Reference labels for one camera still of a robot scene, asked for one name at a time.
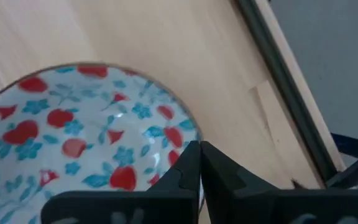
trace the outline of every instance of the black strip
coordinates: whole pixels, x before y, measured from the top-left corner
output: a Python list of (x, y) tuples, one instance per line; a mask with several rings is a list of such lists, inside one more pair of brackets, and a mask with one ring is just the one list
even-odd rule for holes
[(331, 157), (317, 131), (291, 73), (267, 28), (255, 0), (238, 0), (241, 13), (262, 54), (265, 63), (277, 84), (291, 116), (301, 134), (307, 150), (324, 184), (336, 173)]

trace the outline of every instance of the floral pattern bowl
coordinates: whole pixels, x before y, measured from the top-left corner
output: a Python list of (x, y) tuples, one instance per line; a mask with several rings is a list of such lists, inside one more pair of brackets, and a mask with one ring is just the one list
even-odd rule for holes
[(147, 190), (199, 138), (180, 102), (132, 70), (31, 74), (0, 92), (0, 223), (40, 223), (69, 190)]

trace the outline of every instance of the red flower print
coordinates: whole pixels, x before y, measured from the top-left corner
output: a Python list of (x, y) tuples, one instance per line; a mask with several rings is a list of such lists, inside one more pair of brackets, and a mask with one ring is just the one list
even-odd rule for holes
[(15, 110), (17, 108), (17, 105), (14, 106), (0, 106), (0, 117), (1, 120), (4, 120), (5, 118), (9, 117), (13, 113), (15, 113)]
[(19, 83), (19, 89), (31, 93), (42, 93), (48, 85), (39, 77), (30, 77)]
[(128, 97), (122, 93), (115, 93), (113, 95), (113, 102), (117, 103), (118, 101), (122, 101), (122, 100), (128, 100)]
[(100, 65), (79, 65), (77, 70), (83, 75), (95, 78), (106, 78), (108, 74), (107, 67)]
[(175, 147), (182, 147), (183, 145), (183, 136), (181, 135), (179, 129), (175, 128), (175, 127), (167, 127), (164, 128), (164, 135), (167, 137), (167, 139), (169, 139), (170, 142), (172, 142), (172, 144)]
[(107, 130), (107, 135), (110, 139), (110, 144), (113, 144), (114, 142), (121, 139), (122, 134), (124, 134), (124, 131), (114, 131), (112, 129)]
[(179, 153), (177, 153), (175, 150), (172, 150), (169, 152), (168, 154), (168, 161), (169, 161), (169, 164), (172, 166), (176, 163), (176, 161), (178, 160), (179, 158)]
[(122, 71), (125, 73), (125, 75), (128, 75), (128, 76), (137, 75), (137, 73), (135, 71), (130, 70), (130, 69), (122, 69)]
[(15, 129), (12, 129), (2, 135), (2, 139), (9, 144), (21, 145), (29, 138), (38, 136), (38, 126), (33, 120), (20, 122)]
[(110, 177), (110, 186), (133, 191), (136, 187), (136, 174), (132, 166), (118, 167)]
[(59, 178), (59, 174), (51, 170), (40, 170), (40, 175), (41, 175), (41, 179), (40, 179), (41, 187), (45, 186), (47, 183), (51, 182), (52, 180)]
[(82, 139), (67, 139), (62, 146), (63, 155), (70, 158), (79, 158), (86, 149), (86, 141)]
[(157, 111), (167, 120), (171, 120), (173, 118), (173, 110), (170, 106), (158, 106)]
[(160, 176), (158, 174), (155, 174), (153, 178), (147, 181), (147, 183), (151, 184), (153, 186), (157, 181), (160, 179)]
[(55, 128), (62, 128), (66, 122), (73, 121), (73, 119), (74, 115), (72, 112), (61, 109), (52, 110), (47, 117), (48, 124)]

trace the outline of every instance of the wood grain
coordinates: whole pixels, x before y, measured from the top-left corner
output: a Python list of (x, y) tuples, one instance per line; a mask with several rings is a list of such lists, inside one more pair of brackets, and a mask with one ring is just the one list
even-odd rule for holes
[[(257, 2), (341, 169), (269, 5)], [(73, 62), (114, 63), (142, 71), (179, 96), (205, 140), (242, 166), (281, 188), (291, 188), (291, 178), (308, 187), (321, 186), (280, 97), (264, 89), (270, 74), (230, 1), (0, 0), (1, 85)], [(281, 133), (282, 128), (288, 133)], [(294, 153), (284, 158), (286, 148)]]

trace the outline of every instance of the gray wall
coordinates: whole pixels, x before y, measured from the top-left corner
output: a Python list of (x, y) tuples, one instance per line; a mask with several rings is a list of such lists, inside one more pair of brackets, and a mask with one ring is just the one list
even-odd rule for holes
[(358, 0), (272, 0), (271, 6), (329, 130), (358, 138)]

